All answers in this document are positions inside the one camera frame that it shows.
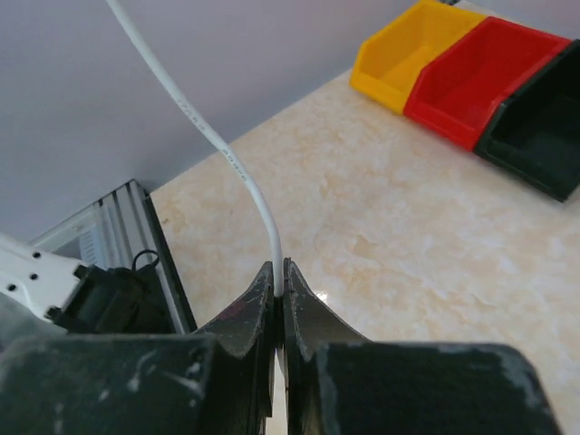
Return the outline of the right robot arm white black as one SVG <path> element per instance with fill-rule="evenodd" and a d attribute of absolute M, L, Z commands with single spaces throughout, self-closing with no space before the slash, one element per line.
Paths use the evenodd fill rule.
<path fill-rule="evenodd" d="M 102 270 L 10 237 L 1 290 L 63 334 L 25 339 L 1 356 L 4 434 L 262 434 L 283 351 L 288 430 L 342 432 L 331 340 L 360 335 L 285 262 L 288 295 L 264 264 L 250 287 L 194 333 L 156 333 L 162 313 L 128 268 Z"/>

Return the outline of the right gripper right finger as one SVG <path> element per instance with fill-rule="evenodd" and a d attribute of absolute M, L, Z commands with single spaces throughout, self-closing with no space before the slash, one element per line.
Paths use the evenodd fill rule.
<path fill-rule="evenodd" d="M 327 343 L 365 343 L 367 338 L 314 294 L 290 258 L 284 260 L 284 289 L 281 364 L 287 428 L 290 434 L 318 434 L 321 431 L 317 350 Z"/>

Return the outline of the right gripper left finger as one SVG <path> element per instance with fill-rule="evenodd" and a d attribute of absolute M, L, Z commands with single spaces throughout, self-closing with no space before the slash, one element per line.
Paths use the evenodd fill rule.
<path fill-rule="evenodd" d="M 264 434 L 272 416 L 276 315 L 272 265 L 194 335 L 209 344 L 196 377 L 197 434 Z"/>

